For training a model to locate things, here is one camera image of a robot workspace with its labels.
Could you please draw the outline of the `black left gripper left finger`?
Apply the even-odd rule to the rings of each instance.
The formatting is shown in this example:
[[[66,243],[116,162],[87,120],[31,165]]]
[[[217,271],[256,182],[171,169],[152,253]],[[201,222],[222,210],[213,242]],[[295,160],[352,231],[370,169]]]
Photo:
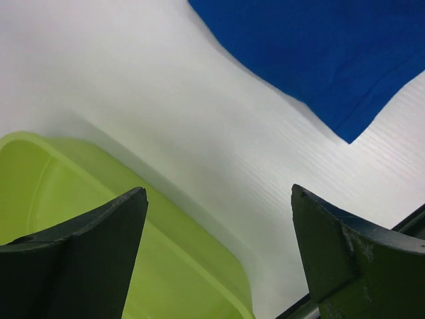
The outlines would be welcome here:
[[[1,247],[2,318],[121,318],[148,201],[136,187]]]

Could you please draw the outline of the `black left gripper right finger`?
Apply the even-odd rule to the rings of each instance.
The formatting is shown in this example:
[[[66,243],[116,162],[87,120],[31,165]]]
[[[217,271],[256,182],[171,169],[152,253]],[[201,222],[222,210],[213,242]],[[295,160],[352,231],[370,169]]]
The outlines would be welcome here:
[[[392,229],[293,185],[293,223],[322,318],[424,317],[424,207]]]

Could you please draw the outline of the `royal blue t-shirt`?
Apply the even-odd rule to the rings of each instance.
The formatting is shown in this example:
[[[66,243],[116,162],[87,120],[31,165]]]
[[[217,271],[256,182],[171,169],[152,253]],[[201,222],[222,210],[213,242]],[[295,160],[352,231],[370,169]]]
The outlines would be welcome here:
[[[191,1],[243,66],[354,142],[424,70],[423,1]]]

